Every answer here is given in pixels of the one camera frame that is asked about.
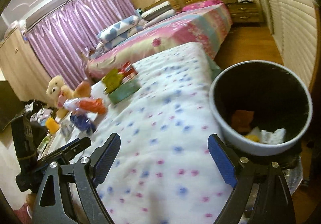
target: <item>pink pillow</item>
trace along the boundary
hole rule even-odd
[[[182,9],[182,12],[187,12],[194,9],[200,9],[207,6],[215,6],[221,3],[223,3],[221,0],[206,0],[203,2],[193,3],[190,5],[184,6]]]

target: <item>green box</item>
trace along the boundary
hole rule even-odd
[[[121,84],[116,90],[108,94],[108,97],[113,104],[117,104],[123,99],[126,99],[128,96],[131,96],[133,93],[137,92],[139,89],[140,85],[138,81],[136,79],[132,79]]]

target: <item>wooden wardrobe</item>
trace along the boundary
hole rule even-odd
[[[51,103],[46,95],[51,77],[19,29],[14,29],[1,43],[0,67],[20,101],[37,99]]]

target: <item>purple curtain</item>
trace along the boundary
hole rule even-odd
[[[51,77],[62,75],[75,89],[86,79],[87,46],[94,47],[96,35],[106,27],[135,14],[130,0],[73,0],[42,19],[27,38]]]

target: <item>pink floral bedspread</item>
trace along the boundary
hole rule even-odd
[[[180,13],[138,32],[106,54],[89,61],[86,70],[91,77],[102,78],[127,61],[135,63],[189,42],[201,43],[206,54],[214,59],[231,25],[231,16],[224,4]]]

